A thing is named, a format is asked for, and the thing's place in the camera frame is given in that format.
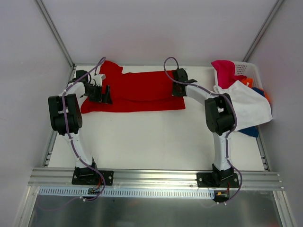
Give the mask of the magenta t shirt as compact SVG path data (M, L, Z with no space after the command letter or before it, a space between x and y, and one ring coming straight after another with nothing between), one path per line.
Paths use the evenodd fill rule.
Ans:
M217 85L223 89L229 88L234 82L242 81L245 75L236 75L234 62L228 60L215 60L211 65L217 72Z

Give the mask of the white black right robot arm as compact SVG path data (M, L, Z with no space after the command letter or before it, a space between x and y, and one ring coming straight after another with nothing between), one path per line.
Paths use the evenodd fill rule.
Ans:
M205 108L206 125L213 134L215 156L212 171L197 174L198 187L238 188L239 179L230 164L230 145L226 140L235 124L230 96L213 93L198 85L196 80L189 80L184 69L176 69L172 75L172 95L187 96L202 104Z

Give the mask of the left aluminium frame bar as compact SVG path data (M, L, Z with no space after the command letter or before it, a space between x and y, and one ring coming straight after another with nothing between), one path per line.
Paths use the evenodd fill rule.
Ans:
M45 148L42 150L42 159L38 167L72 168L74 165L74 157L68 143L51 129Z

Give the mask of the aluminium frame bar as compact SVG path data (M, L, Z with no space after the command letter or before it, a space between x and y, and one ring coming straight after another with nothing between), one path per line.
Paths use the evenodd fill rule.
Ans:
M45 148L42 150L42 159L38 167L72 168L74 165L74 157L68 143L51 129Z
M156 63L156 64L150 64L150 63L135 63L135 64L131 64L131 63L116 63L119 66L162 66L163 67L163 62L162 63ZM173 63L167 63L166 66L174 66L175 64ZM96 66L96 63L74 63L74 66L91 66L91 68L93 68L94 66ZM194 64L194 65L190 65L190 64L181 64L179 63L179 66L189 66L189 67L212 67L211 63L202 63L202 64Z

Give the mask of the blue t shirt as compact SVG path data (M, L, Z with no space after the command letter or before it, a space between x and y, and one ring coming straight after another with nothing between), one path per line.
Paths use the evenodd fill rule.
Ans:
M261 96L266 97L266 94L263 89L259 89L257 87L253 87L252 89L258 94L260 94ZM254 138L257 138L259 136L257 126L251 126L245 129L241 129L239 130L239 132Z

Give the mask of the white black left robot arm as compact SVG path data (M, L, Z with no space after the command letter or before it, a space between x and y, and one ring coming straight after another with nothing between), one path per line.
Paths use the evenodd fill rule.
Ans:
M73 185L108 185L113 184L114 172L99 171L97 164L82 141L83 124L81 106L83 97L97 104L111 104L110 86L102 89L105 74L92 76L85 70L76 71L76 77L68 82L67 88L57 96L48 98L51 127L67 142L75 167L72 177Z

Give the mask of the rear aluminium frame bar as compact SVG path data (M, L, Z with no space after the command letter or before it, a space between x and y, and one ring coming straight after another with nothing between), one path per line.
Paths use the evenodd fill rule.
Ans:
M131 64L131 63L116 63L119 66L162 66L163 67L163 62L162 63L156 63L156 64L150 64L150 63L135 63L135 64ZM173 63L167 63L166 66L174 66L175 64ZM94 66L96 66L96 63L74 63L74 66L91 66L91 68L93 68ZM202 63L202 64L194 64L194 65L190 65L190 64L181 64L179 63L179 66L189 66L189 67L212 67L211 63Z

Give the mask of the right aluminium frame post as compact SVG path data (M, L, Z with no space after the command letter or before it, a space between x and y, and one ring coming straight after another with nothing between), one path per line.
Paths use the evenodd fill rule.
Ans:
M275 17L281 10L283 4L285 3L285 0L276 0L273 7L271 8L270 12L268 13L265 21L263 22L262 26L260 27L258 33L256 34L253 42L251 43L248 51L244 55L242 61L243 62L248 62L253 53L256 51L258 45L261 43L262 38L266 34L267 30L270 28L271 24L273 23Z

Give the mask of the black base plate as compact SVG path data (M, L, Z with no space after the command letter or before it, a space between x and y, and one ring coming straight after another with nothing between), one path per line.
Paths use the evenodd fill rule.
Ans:
M114 171L101 170L100 173L105 179L106 186L112 186L114 179ZM75 168L71 180L72 185L104 185L101 176L89 168Z
M196 174L197 186L199 188L210 187L210 188L239 188L240 181L238 175L233 175L221 178L215 172L211 173L197 173Z

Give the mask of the red t shirt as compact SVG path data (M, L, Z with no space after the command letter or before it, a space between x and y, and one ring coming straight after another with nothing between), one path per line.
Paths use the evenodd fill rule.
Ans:
M105 61L100 73L106 78L102 81L102 92L110 88L112 104L96 103L86 99L81 113L112 112L129 113L143 111L184 110L183 97L173 96L172 71L128 72L111 61Z

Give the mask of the orange t shirt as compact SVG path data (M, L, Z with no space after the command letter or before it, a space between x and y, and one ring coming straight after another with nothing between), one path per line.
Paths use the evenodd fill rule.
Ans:
M258 94L262 95L263 97L265 97L267 99L267 101L270 102L269 96L267 95L267 93L263 89L253 86L253 79L252 78L242 79L241 83L246 85L247 87L251 88L252 90L257 92Z

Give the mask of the left aluminium frame post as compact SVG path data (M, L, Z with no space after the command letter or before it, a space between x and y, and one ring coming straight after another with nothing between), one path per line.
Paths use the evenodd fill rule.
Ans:
M75 67L75 64L51 18L51 15L49 14L45 4L44 4L44 1L43 0L34 0L38 10L40 11L42 17L44 18L49 30L51 31L59 49L61 50L65 60L67 61L68 65L71 67L71 68L74 68Z

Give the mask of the white plastic basket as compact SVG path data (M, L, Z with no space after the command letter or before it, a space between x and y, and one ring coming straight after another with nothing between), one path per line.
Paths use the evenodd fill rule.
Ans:
M258 69L255 65L247 62L233 61L236 67L236 75L245 75L253 79L253 86L263 89L261 80L258 74ZM215 76L215 83L217 85L217 74Z

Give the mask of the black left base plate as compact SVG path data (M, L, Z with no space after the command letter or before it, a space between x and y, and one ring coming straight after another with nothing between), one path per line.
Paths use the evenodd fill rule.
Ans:
M101 170L100 173L105 179L106 186L112 186L114 179L114 171ZM104 185L101 176L89 168L75 168L71 180L72 185Z

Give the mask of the white t shirt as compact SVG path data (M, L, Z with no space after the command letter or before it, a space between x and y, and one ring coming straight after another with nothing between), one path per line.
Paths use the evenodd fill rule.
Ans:
M273 119L268 100L240 81L234 82L228 89L215 85L214 91L230 96L237 118L236 131L258 126Z

